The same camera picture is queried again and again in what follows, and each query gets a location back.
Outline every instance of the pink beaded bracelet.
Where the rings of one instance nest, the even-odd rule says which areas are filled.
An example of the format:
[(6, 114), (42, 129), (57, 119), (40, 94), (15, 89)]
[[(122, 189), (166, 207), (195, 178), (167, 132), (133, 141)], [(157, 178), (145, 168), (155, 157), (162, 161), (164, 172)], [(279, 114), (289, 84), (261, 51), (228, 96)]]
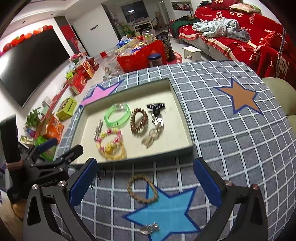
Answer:
[[(112, 135), (112, 134), (117, 134), (117, 137), (113, 141), (107, 143), (107, 145), (101, 146), (102, 140), (106, 136), (109, 136), (109, 135)], [(98, 149), (101, 152), (104, 152), (104, 153), (110, 153), (110, 152), (112, 152), (113, 148), (115, 148), (117, 146), (117, 143), (119, 143), (120, 141), (122, 141), (121, 130), (119, 130), (117, 128), (108, 129), (105, 132), (101, 133), (100, 134), (100, 137), (98, 137), (98, 138), (95, 137), (95, 142), (98, 145)]]

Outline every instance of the window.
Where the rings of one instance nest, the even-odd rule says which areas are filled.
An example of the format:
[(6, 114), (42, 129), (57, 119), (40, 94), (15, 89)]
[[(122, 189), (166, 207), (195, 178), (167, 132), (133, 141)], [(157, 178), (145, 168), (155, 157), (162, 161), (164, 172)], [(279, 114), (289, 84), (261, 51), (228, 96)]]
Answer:
[(146, 7), (143, 1), (133, 2), (121, 7), (126, 21), (132, 22), (138, 18), (148, 18)]

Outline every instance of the beige chair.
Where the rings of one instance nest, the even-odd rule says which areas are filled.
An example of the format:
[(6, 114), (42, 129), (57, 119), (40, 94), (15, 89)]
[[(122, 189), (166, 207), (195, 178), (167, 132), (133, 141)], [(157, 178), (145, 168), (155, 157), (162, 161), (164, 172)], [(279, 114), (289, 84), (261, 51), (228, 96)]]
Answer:
[(296, 134), (296, 90), (279, 78), (268, 77), (262, 80), (278, 100)]

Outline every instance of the black bag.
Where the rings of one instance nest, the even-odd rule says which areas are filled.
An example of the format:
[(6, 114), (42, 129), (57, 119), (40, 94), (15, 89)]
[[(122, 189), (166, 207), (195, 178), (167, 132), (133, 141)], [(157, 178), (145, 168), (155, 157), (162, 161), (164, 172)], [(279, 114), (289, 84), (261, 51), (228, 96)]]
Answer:
[(170, 39), (168, 37), (168, 33), (166, 31), (163, 31), (156, 35), (157, 40), (161, 40), (163, 43), (163, 47), (165, 49), (165, 56), (166, 56), (166, 61), (172, 61), (175, 59), (175, 54), (172, 48), (172, 45), (170, 43)]

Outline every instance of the black hair clip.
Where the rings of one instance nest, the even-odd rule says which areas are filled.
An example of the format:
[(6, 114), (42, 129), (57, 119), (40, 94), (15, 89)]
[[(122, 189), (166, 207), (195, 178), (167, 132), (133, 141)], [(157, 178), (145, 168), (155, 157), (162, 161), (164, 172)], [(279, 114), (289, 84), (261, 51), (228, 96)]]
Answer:
[(165, 108), (165, 104), (164, 103), (148, 104), (147, 108), (151, 109), (155, 116), (158, 116), (160, 114), (160, 110), (162, 108)]

